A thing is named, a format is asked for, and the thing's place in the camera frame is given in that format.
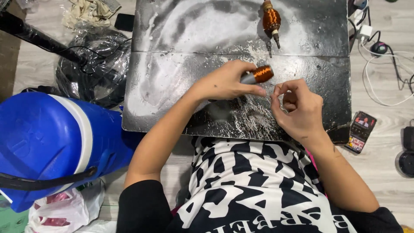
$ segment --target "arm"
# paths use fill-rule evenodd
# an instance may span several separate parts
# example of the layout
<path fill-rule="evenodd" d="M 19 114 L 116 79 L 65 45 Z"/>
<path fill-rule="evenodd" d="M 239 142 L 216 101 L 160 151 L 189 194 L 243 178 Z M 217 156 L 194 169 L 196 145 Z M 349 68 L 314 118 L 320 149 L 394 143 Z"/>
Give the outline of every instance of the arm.
<path fill-rule="evenodd" d="M 277 97 L 281 94 L 287 114 L 280 109 Z M 313 155 L 329 200 L 345 210 L 368 213 L 377 210 L 379 204 L 374 194 L 323 128 L 322 97 L 309 91 L 305 81 L 299 79 L 277 85 L 271 99 L 277 123 Z"/>
<path fill-rule="evenodd" d="M 160 181 L 162 167 L 202 101 L 228 100 L 244 94 L 266 96 L 259 86 L 240 83 L 243 72 L 255 69 L 252 63 L 230 61 L 196 82 L 141 140 L 129 165 L 124 188 L 143 180 Z"/>

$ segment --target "black work table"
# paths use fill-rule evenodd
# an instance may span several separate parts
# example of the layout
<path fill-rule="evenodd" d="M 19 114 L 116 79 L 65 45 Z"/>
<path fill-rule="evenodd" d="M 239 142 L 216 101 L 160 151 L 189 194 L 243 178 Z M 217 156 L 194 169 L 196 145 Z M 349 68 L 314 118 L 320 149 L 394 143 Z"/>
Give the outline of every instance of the black work table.
<path fill-rule="evenodd" d="M 204 75 L 241 59 L 270 64 L 262 86 L 304 78 L 324 99 L 323 125 L 346 143 L 351 121 L 347 0 L 272 0 L 281 49 L 262 27 L 262 0 L 138 0 L 123 128 L 147 132 Z M 274 120 L 270 99 L 251 95 L 204 104 L 184 134 L 290 141 Z"/>

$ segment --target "black phone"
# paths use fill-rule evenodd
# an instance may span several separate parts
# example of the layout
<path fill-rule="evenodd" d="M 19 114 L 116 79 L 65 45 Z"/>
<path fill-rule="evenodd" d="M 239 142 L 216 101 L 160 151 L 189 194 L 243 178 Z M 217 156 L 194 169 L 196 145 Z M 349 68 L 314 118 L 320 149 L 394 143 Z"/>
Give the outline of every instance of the black phone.
<path fill-rule="evenodd" d="M 365 112 L 357 112 L 351 123 L 351 132 L 349 134 L 349 142 L 345 147 L 357 154 L 360 154 L 369 135 L 374 129 L 377 119 L 366 114 Z"/>
<path fill-rule="evenodd" d="M 115 28 L 121 31 L 132 32 L 134 29 L 135 15 L 119 13 L 116 17 Z"/>

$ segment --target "black sleeve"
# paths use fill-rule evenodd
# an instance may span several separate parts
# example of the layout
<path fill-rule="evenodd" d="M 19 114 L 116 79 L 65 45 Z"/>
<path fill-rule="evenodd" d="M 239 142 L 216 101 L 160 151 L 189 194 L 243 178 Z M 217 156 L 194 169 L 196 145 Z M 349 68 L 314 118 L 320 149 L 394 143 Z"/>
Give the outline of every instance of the black sleeve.
<path fill-rule="evenodd" d="M 161 183 L 143 180 L 121 193 L 116 232 L 162 233 L 172 218 Z"/>
<path fill-rule="evenodd" d="M 347 211 L 340 212 L 354 226 L 358 233 L 403 233 L 394 215 L 385 207 L 380 207 L 372 213 Z"/>

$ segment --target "blue plastic container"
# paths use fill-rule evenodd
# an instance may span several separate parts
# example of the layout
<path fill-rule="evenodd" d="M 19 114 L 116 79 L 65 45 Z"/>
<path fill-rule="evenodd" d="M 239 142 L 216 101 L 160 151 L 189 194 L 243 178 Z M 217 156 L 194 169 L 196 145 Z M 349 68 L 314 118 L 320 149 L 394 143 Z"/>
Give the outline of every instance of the blue plastic container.
<path fill-rule="evenodd" d="M 83 180 L 38 191 L 1 188 L 15 212 L 35 200 L 77 187 L 127 166 L 142 133 L 121 128 L 119 112 L 40 92 L 21 93 L 0 104 L 0 172 L 51 180 L 95 173 Z"/>

